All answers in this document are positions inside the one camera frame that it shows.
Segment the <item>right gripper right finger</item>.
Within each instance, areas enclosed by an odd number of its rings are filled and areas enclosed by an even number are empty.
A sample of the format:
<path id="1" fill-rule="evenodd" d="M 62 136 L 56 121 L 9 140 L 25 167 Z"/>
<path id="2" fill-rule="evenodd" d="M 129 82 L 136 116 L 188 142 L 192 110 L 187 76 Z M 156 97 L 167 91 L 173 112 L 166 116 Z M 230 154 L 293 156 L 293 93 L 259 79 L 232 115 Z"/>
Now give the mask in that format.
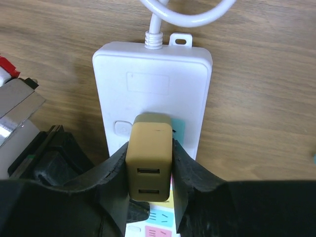
<path id="1" fill-rule="evenodd" d="M 312 180 L 225 181 L 173 141 L 176 231 L 183 237 L 313 237 Z"/>

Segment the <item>yellow two-port charger plug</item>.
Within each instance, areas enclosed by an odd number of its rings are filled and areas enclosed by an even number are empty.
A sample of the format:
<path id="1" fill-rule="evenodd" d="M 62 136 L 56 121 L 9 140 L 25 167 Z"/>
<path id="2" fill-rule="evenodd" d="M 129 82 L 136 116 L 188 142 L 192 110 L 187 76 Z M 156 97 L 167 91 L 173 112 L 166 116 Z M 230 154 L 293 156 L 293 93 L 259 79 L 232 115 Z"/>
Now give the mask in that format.
<path id="1" fill-rule="evenodd" d="M 164 202 L 169 198 L 172 142 L 169 116 L 145 113 L 135 118 L 125 158 L 133 200 Z"/>

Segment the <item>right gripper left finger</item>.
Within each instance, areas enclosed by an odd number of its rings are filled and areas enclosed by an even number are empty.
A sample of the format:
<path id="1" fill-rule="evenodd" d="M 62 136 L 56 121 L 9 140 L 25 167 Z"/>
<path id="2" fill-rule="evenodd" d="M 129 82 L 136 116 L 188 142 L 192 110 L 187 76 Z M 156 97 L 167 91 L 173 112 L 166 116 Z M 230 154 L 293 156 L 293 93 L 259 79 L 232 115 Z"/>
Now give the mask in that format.
<path id="1" fill-rule="evenodd" d="M 0 183 L 3 237 L 122 237 L 129 196 L 127 145 L 63 186 L 34 180 Z"/>

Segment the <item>white power strip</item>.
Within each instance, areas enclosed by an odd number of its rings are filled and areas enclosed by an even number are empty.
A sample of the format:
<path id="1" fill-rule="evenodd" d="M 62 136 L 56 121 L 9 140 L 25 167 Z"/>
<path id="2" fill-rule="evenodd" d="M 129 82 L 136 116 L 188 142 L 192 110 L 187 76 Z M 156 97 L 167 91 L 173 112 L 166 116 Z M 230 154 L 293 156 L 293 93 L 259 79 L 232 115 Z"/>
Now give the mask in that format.
<path id="1" fill-rule="evenodd" d="M 171 117 L 173 135 L 196 158 L 212 74 L 212 57 L 189 34 L 173 33 L 161 49 L 114 41 L 92 57 L 109 154 L 130 137 L 143 113 Z"/>

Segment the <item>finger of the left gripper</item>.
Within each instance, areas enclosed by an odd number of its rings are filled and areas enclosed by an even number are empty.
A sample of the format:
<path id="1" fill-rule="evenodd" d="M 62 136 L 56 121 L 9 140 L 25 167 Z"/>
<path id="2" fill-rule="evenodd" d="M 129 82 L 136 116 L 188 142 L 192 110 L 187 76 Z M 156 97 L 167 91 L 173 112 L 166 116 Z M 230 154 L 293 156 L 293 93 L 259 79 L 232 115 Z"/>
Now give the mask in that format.
<path id="1" fill-rule="evenodd" d="M 150 204 L 145 201 L 129 200 L 127 222 L 146 221 L 150 215 Z"/>

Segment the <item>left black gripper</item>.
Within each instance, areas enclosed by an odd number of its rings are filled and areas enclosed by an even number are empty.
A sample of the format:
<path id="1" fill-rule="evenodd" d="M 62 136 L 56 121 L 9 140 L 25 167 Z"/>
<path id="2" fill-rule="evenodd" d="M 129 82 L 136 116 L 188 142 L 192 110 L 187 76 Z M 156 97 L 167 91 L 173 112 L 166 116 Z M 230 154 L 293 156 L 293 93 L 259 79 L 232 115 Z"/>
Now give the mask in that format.
<path id="1" fill-rule="evenodd" d="M 62 186 L 95 165 L 62 125 L 41 131 L 7 168 L 9 178 Z"/>

